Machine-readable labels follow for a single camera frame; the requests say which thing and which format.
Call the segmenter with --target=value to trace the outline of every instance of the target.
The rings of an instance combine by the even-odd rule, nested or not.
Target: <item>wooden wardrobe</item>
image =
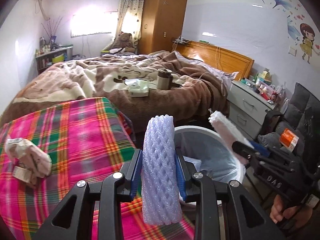
[[[187,0],[144,0],[139,54],[172,50],[182,33]]]

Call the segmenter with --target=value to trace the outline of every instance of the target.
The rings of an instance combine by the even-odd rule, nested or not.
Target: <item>stuffed animal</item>
[[[115,41],[105,47],[103,50],[119,49],[123,48],[126,52],[135,52],[135,48],[132,43],[132,34],[131,33],[121,33],[115,39]]]

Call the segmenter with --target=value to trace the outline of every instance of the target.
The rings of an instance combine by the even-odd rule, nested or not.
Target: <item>light switch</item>
[[[289,54],[296,56],[297,55],[297,50],[293,47],[289,47]]]

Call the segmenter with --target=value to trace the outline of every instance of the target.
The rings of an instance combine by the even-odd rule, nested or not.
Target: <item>wooden headboard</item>
[[[239,71],[235,80],[241,80],[244,77],[248,78],[254,62],[253,59],[231,50],[195,41],[190,41],[187,44],[178,44],[176,50],[183,57],[201,60],[224,72],[233,73]]]

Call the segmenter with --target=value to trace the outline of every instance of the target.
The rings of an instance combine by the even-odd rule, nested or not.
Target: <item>metal bolt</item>
[[[121,172],[115,172],[114,174],[112,174],[112,177],[114,177],[115,179],[119,179],[121,178],[123,175]]]
[[[231,187],[239,187],[239,182],[236,180],[232,180],[232,181],[230,181],[230,185],[231,185]]]
[[[203,177],[203,174],[201,172],[196,172],[195,174],[193,174],[193,176],[196,178],[196,179],[201,179]]]
[[[80,181],[77,182],[77,186],[78,187],[84,187],[85,184],[86,184],[86,182],[84,180],[80,180]]]

